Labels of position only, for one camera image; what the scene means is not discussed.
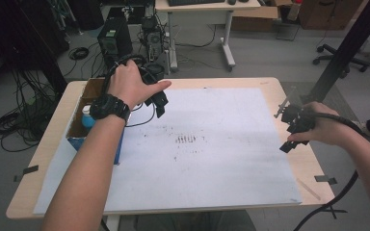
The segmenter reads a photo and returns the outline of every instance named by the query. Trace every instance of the wristwatch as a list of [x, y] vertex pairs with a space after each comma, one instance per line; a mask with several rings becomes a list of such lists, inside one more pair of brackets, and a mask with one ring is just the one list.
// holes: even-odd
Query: wristwatch
[[111, 94], [103, 94], [96, 98], [90, 107], [90, 115], [94, 119], [105, 118], [108, 115], [116, 115], [125, 120], [127, 124], [131, 111], [128, 105]]

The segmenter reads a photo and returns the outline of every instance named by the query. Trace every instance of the white paper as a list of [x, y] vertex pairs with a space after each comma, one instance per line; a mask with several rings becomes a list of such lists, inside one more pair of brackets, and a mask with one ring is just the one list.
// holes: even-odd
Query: white paper
[[[302, 201], [260, 89], [165, 90], [166, 112], [127, 127], [105, 212], [143, 213], [298, 204]], [[152, 106], [129, 124], [147, 121]], [[46, 174], [44, 214], [73, 153], [66, 139]]]

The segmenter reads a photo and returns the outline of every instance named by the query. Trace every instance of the gray floor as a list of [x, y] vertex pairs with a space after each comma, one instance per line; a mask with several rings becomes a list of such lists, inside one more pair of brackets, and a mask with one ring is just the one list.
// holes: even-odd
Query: gray floor
[[[174, 30], [177, 34], [177, 42], [204, 44], [212, 38], [213, 33], [210, 28], [206, 26], [175, 27]], [[132, 31], [132, 39], [136, 40], [135, 35], [138, 27], [131, 26], [130, 30]], [[278, 78], [281, 82], [314, 83], [327, 66], [327, 63], [319, 65], [311, 63], [318, 55], [315, 52], [315, 47], [324, 36], [324, 31], [300, 30], [294, 41], [287, 41], [276, 39], [276, 27], [274, 31], [269, 33], [232, 32], [230, 48], [236, 66], [232, 72], [228, 72], [222, 48], [219, 45], [223, 30], [223, 26], [218, 26], [214, 42], [207, 47], [178, 47], [179, 71], [166, 76], [166, 78], [270, 76]], [[323, 42], [337, 47], [345, 33], [345, 31], [328, 32]], [[86, 32], [83, 36], [70, 34], [70, 47], [88, 47], [96, 42], [94, 35], [95, 32]], [[63, 73], [68, 72], [73, 65], [66, 53], [58, 60]], [[370, 60], [370, 46], [367, 46], [362, 56], [364, 59]], [[78, 62], [71, 74], [66, 77], [68, 81], [89, 78], [93, 58], [85, 65], [83, 62]], [[335, 86], [358, 119], [370, 118], [370, 68], [366, 72], [360, 73], [355, 67], [352, 67], [347, 78], [338, 80]], [[12, 75], [5, 69], [0, 70], [0, 116], [15, 107], [14, 92], [15, 83]], [[6, 144], [10, 146], [22, 144], [20, 137], [14, 137], [7, 142]], [[331, 186], [333, 191], [340, 192], [354, 171], [353, 163], [340, 148], [319, 142], [312, 142], [311, 147], [314, 149], [324, 172], [337, 179], [338, 184]], [[13, 181], [13, 176], [20, 174], [22, 169], [29, 165], [34, 151], [35, 148], [10, 153], [4, 151], [0, 146], [0, 230], [38, 230], [40, 227], [40, 219], [12, 220], [6, 218], [5, 215], [18, 186], [18, 183]], [[252, 209], [249, 210], [249, 213], [257, 230], [292, 230], [314, 208]], [[370, 230], [370, 203], [360, 181], [334, 208], [346, 210], [348, 213], [337, 214], [337, 219], [334, 219], [330, 213], [319, 214], [312, 218], [302, 230]], [[120, 230], [132, 230], [130, 220], [131, 218], [126, 218], [121, 223]]]

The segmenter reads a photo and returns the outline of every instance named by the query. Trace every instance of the chair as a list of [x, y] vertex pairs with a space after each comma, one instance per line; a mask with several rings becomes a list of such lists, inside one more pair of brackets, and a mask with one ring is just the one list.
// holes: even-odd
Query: chair
[[[313, 60], [313, 64], [319, 64], [320, 61], [322, 60], [331, 60], [332, 57], [334, 57], [336, 50], [327, 44], [323, 44], [322, 46], [317, 47], [317, 52], [321, 53], [324, 51], [324, 49], [328, 50], [330, 53], [332, 53], [332, 55], [319, 56]], [[365, 70], [370, 65], [370, 63], [357, 58], [352, 58], [351, 63], [361, 65], [361, 68], [359, 69], [360, 72], [365, 72]], [[350, 73], [350, 67], [347, 65], [340, 78], [341, 79], [345, 78], [345, 76], [347, 76], [348, 73]]]

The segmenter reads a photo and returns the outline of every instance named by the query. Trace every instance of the desk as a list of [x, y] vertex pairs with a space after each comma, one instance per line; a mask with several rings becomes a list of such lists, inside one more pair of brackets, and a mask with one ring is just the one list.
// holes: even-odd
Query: desk
[[[46, 132], [32, 158], [30, 167], [39, 165], [39, 171], [24, 175], [13, 200], [7, 210], [8, 218], [39, 218], [33, 214], [40, 195], [41, 186], [50, 161], [60, 143], [69, 119], [72, 117], [77, 101], [86, 81], [68, 84], [64, 97], [53, 115]], [[260, 88], [270, 112], [276, 112], [285, 94], [275, 78], [223, 78], [223, 79], [172, 79], [172, 89], [194, 88]], [[272, 118], [281, 141], [289, 135], [287, 124]], [[314, 175], [323, 175], [319, 163], [310, 146], [301, 145], [287, 154], [293, 174], [297, 179], [303, 203], [300, 205], [324, 204], [334, 195], [328, 183], [316, 182]]]
[[161, 13], [168, 13], [169, 33], [170, 33], [170, 65], [172, 71], [177, 71], [178, 63], [176, 61], [175, 41], [172, 36], [172, 26], [176, 21], [186, 22], [189, 25], [200, 24], [224, 24], [225, 36], [221, 38], [222, 48], [224, 49], [227, 64], [231, 71], [236, 63], [233, 59], [229, 48], [228, 40], [230, 33], [230, 25], [232, 23], [232, 15], [234, 10], [248, 10], [260, 7], [256, 0], [243, 3], [237, 1], [231, 6], [226, 1], [223, 3], [198, 4], [188, 6], [170, 7], [168, 0], [156, 0], [155, 10]]

